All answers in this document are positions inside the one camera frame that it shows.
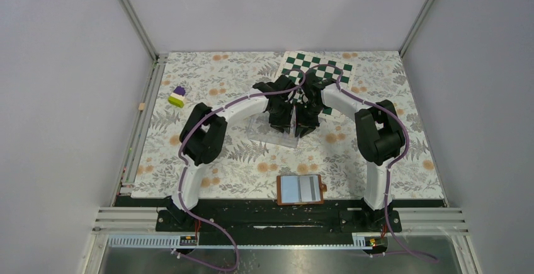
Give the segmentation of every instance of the yellow-green block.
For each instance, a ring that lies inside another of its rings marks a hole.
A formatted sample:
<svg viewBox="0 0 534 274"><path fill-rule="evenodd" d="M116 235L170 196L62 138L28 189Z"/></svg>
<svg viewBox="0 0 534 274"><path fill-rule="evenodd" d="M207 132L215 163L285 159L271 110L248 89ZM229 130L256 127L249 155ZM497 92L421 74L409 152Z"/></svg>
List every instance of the yellow-green block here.
<svg viewBox="0 0 534 274"><path fill-rule="evenodd" d="M172 96L169 97L169 103L180 108L183 107L183 101Z"/></svg>

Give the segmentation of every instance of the floral tablecloth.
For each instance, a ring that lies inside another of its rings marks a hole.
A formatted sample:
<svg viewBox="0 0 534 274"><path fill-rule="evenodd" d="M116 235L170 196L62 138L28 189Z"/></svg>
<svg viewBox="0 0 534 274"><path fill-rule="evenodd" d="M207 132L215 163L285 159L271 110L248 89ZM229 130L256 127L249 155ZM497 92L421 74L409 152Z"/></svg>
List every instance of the floral tablecloth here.
<svg viewBox="0 0 534 274"><path fill-rule="evenodd" d="M408 128L411 149L392 171L394 198L443 198L423 125L397 52L324 52L353 63L352 92L370 101L389 99ZM178 186L182 161L179 134L193 107L217 106L247 93L254 83L272 81L283 52L169 54L137 170L133 197L161 198ZM186 90L184 108L167 101L177 86ZM202 179L201 198L275 198L276 176L320 174L326 199L361 198L366 165L358 153L353 121L322 120L296 149L247 139L244 120L226 133L219 158Z"/></svg>

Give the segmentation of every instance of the gray floor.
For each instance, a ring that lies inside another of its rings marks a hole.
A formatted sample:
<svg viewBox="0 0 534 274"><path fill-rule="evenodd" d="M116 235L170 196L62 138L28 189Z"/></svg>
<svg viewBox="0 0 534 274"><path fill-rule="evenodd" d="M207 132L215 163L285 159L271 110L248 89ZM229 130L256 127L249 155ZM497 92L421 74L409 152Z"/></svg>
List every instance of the gray floor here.
<svg viewBox="0 0 534 274"><path fill-rule="evenodd" d="M440 259L433 265L412 256L385 258L359 257L361 251L348 250L240 250L241 262L235 273L461 273L452 243L446 237L409 237L410 248L429 252ZM389 239L389 251L399 247ZM205 266L171 256L168 249L108 248L100 273L218 273ZM232 250L197 249L191 256L229 266Z"/></svg>

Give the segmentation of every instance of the gray wall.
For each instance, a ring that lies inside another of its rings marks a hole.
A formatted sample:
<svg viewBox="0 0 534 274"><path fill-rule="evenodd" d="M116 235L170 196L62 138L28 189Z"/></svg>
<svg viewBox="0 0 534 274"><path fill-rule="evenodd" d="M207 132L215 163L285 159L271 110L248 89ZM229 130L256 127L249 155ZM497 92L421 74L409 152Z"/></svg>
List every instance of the gray wall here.
<svg viewBox="0 0 534 274"><path fill-rule="evenodd" d="M404 63L484 273L531 273L534 0L437 0Z"/></svg>
<svg viewBox="0 0 534 274"><path fill-rule="evenodd" d="M131 0L160 52L399 50L425 0Z"/></svg>
<svg viewBox="0 0 534 274"><path fill-rule="evenodd" d="M0 273L75 273L150 61L116 0L0 0Z"/></svg>

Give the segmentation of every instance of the checkerboard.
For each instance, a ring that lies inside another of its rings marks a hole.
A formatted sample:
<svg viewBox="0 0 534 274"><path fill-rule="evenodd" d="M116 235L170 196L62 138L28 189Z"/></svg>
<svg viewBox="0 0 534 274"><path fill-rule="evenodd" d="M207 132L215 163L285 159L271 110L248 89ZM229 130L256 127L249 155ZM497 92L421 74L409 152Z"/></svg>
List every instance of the checkerboard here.
<svg viewBox="0 0 534 274"><path fill-rule="evenodd" d="M341 83L346 84L346 88L352 87L353 78L354 78L354 67L350 63L343 63L335 58L330 58L325 55L313 54L310 52L286 52L280 64L280 68L275 74L275 80L278 79L282 74L288 76L295 84L300 82L300 73L298 71L289 71L293 68L298 68L306 72L310 67L317 64L331 64L343 70L343 77L341 77ZM336 80L339 76L339 71L333 67L319 67L316 70L315 75L319 79L334 79ZM299 90L295 95L293 102L300 103L304 95L302 90ZM326 120L333 120L336 122L342 122L344 120L341 112L332 109L326 108L319 114L320 118L325 118Z"/></svg>

